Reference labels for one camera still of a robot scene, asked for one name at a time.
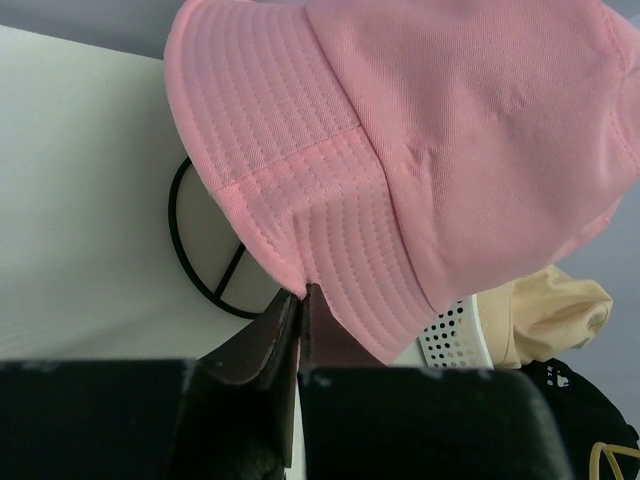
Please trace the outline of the pink bucket hat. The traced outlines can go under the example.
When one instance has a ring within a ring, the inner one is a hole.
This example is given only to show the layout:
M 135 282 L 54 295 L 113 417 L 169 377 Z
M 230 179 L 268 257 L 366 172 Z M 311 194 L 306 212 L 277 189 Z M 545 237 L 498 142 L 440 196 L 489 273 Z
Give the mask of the pink bucket hat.
M 639 177 L 639 32 L 600 1 L 188 1 L 164 68 L 250 254 L 384 363 L 590 242 Z

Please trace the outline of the beige bucket hat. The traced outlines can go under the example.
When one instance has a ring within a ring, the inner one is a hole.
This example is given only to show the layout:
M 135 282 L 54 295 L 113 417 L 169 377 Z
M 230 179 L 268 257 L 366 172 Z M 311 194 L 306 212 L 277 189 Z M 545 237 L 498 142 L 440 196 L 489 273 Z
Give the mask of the beige bucket hat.
M 592 341 L 607 324 L 613 299 L 596 281 L 554 265 L 477 295 L 485 343 L 498 368 L 545 362 Z

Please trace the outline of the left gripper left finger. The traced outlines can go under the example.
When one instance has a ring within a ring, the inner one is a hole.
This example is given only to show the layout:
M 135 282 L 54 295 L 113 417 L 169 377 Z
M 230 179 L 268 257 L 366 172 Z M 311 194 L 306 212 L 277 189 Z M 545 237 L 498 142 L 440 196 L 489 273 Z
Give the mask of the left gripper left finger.
M 5 479 L 281 479 L 292 457 L 297 300 L 200 359 L 9 360 Z

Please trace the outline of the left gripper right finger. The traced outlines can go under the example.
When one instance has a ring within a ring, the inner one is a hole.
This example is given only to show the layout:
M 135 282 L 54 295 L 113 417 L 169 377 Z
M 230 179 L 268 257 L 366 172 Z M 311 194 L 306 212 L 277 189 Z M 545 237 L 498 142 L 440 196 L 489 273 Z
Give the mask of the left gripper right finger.
M 569 479 L 553 416 L 522 374 L 388 367 L 301 306 L 298 388 L 310 479 Z

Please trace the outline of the black baseball cap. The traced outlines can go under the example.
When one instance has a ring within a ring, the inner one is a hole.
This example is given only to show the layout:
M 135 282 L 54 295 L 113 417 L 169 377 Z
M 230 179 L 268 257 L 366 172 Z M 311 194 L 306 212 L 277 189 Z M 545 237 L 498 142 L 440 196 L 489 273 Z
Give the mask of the black baseball cap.
M 553 413 L 576 479 L 589 477 L 593 445 L 639 446 L 639 435 L 619 409 L 589 380 L 558 359 L 520 368 Z

